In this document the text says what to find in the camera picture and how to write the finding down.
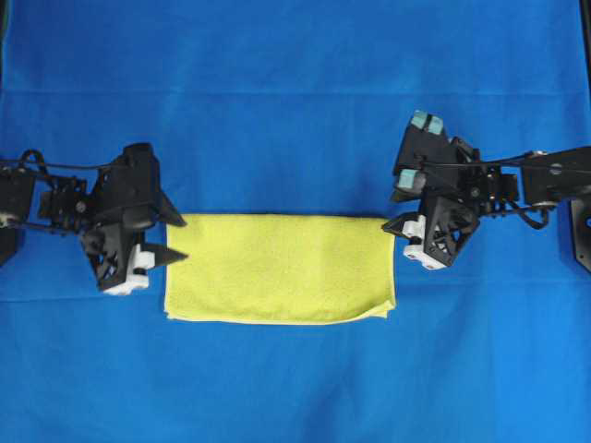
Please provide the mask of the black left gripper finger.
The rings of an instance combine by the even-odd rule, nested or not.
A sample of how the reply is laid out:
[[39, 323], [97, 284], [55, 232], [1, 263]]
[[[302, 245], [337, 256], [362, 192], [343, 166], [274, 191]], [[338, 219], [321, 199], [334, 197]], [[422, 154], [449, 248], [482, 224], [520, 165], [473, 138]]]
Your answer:
[[139, 269], [168, 266], [188, 258], [188, 255], [166, 245], [144, 243], [139, 246]]
[[151, 193], [151, 223], [155, 225], [160, 222], [175, 227], [187, 225], [168, 196], [160, 188], [157, 188]]

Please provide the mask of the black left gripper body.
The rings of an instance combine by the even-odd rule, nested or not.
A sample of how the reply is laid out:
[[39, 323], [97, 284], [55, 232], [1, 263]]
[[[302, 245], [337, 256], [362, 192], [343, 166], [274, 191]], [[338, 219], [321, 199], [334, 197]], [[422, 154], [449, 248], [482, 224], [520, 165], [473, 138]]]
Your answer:
[[100, 167], [92, 188], [77, 177], [54, 176], [41, 193], [39, 218], [59, 232], [75, 233], [98, 289], [129, 295], [149, 286], [155, 254], [144, 232], [158, 219], [160, 164], [151, 144], [135, 143]]

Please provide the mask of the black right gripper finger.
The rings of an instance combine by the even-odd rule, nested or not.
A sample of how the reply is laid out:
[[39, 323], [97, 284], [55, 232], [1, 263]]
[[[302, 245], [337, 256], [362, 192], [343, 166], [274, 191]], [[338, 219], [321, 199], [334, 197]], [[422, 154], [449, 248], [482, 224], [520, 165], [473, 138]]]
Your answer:
[[381, 229], [385, 233], [390, 233], [403, 238], [422, 238], [423, 222], [418, 212], [406, 212], [394, 219], [386, 221]]

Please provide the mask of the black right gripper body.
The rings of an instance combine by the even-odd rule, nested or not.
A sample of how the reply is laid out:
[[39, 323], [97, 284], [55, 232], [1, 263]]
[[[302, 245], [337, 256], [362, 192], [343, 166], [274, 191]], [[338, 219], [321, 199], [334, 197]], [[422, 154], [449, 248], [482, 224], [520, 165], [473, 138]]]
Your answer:
[[450, 139], [455, 150], [455, 162], [433, 163], [457, 172], [457, 190], [434, 192], [427, 190], [419, 202], [418, 212], [423, 222], [422, 238], [405, 238], [404, 256], [420, 262], [429, 270], [450, 267], [483, 216], [507, 209], [519, 198], [517, 177], [504, 174], [499, 166], [481, 165], [480, 152], [458, 137]]

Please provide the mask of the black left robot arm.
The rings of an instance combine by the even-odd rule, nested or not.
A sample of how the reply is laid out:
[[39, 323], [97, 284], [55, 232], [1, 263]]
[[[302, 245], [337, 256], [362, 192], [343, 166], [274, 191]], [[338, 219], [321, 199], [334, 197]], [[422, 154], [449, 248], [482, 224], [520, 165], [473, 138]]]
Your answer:
[[186, 221], [161, 188], [160, 163], [151, 144], [123, 148], [94, 166], [93, 186], [76, 176], [50, 173], [37, 150], [1, 162], [1, 261], [18, 252], [20, 234], [37, 230], [75, 235], [102, 293], [129, 295], [150, 285], [148, 272], [187, 259], [187, 254], [146, 241], [157, 223]]

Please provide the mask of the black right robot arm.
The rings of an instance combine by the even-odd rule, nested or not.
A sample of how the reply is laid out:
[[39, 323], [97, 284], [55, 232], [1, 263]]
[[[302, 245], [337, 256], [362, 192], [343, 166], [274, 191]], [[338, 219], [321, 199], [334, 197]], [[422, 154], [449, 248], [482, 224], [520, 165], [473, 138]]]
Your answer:
[[382, 229], [408, 244], [404, 255], [429, 270], [450, 267], [483, 217], [516, 215], [545, 228], [562, 202], [570, 207], [575, 260], [590, 267], [590, 149], [531, 151], [482, 161], [460, 138], [406, 141], [395, 164], [392, 200], [416, 200], [417, 210]]

